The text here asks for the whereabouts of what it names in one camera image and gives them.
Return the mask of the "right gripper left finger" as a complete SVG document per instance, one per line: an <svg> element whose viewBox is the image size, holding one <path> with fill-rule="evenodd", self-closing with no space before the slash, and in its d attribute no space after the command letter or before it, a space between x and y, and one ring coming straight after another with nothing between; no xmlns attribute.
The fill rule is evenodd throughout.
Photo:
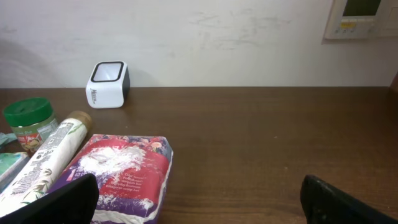
<svg viewBox="0 0 398 224"><path fill-rule="evenodd" d="M1 224L90 223L98 198L96 178L86 174L2 217Z"/></svg>

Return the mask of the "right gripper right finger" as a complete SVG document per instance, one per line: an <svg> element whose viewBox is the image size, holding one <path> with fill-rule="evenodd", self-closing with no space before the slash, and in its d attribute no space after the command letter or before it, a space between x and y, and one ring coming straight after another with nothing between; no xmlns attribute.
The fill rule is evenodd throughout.
<svg viewBox="0 0 398 224"><path fill-rule="evenodd" d="M300 202L308 224L397 224L380 211L314 175L306 175Z"/></svg>

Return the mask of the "white tube with tan cap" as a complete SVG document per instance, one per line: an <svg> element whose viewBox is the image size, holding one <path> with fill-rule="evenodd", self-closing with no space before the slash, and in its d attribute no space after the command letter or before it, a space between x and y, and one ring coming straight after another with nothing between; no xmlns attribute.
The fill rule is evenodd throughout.
<svg viewBox="0 0 398 224"><path fill-rule="evenodd" d="M73 111L39 147L1 193L1 216L43 197L75 155L92 125L92 118Z"/></svg>

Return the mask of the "purple red pad pack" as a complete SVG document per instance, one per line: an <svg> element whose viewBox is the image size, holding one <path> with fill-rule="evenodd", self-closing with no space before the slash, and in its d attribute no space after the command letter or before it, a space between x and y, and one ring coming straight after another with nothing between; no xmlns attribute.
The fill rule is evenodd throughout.
<svg viewBox="0 0 398 224"><path fill-rule="evenodd" d="M93 174L99 197L92 223L156 224L173 154L162 136L94 134L50 191Z"/></svg>

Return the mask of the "small teal tissue pack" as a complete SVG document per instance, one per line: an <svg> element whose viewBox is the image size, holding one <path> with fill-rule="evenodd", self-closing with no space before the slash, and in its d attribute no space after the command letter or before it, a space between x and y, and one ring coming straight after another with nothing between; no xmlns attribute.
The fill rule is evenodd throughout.
<svg viewBox="0 0 398 224"><path fill-rule="evenodd" d="M29 161L28 153L1 153L1 192L12 182Z"/></svg>

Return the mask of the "green lid jar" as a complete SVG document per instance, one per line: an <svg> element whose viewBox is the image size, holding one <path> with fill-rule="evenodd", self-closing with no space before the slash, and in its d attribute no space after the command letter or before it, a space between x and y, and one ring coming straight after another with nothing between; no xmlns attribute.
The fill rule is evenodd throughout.
<svg viewBox="0 0 398 224"><path fill-rule="evenodd" d="M22 148L31 156L58 127L49 100L28 98L5 107L2 111Z"/></svg>

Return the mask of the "teal wipes packet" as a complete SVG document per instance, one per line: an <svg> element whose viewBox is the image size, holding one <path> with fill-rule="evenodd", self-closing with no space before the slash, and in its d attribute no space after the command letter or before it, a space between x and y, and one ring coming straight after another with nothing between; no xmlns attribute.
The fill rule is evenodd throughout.
<svg viewBox="0 0 398 224"><path fill-rule="evenodd" d="M10 142L16 141L17 137L14 133L0 133L0 149L4 148Z"/></svg>

